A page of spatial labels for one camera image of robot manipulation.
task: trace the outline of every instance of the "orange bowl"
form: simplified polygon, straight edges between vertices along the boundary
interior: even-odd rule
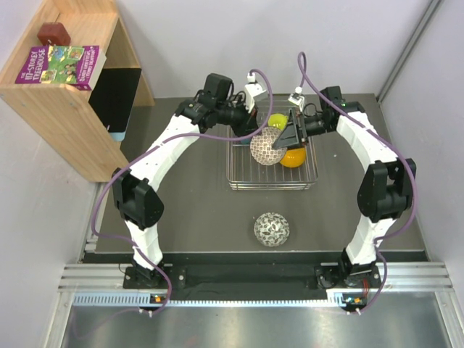
[[[281,165],[287,168],[296,168],[305,163],[306,160],[306,148],[288,150],[283,159],[281,159]]]

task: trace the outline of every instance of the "book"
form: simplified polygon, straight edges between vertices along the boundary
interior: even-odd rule
[[[67,83],[92,90],[106,59],[98,46],[33,47],[16,83]]]

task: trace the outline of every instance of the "red block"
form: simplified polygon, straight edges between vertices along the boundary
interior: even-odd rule
[[[41,43],[46,45],[69,46],[71,43],[70,34],[67,33],[62,23],[44,23],[37,34]]]

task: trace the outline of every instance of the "metal rack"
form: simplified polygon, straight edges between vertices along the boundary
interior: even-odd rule
[[[285,99],[274,101],[274,113],[287,115],[290,105]],[[269,110],[268,101],[258,103],[258,123],[265,119]],[[227,137],[233,137],[229,127]],[[281,164],[261,165],[250,152],[249,144],[229,142],[226,155],[227,179],[233,190],[306,190],[318,179],[314,143],[310,138],[306,147],[306,160],[296,168]]]

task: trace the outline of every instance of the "wooden shelf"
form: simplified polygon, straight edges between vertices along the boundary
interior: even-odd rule
[[[0,72],[0,97],[83,177],[108,181],[127,159],[88,103],[91,91],[15,84],[30,48],[41,46],[37,32],[44,22],[63,23],[73,46],[100,46],[107,55],[105,67],[140,68],[127,30],[113,0],[44,0]],[[154,105],[143,73],[134,105]]]

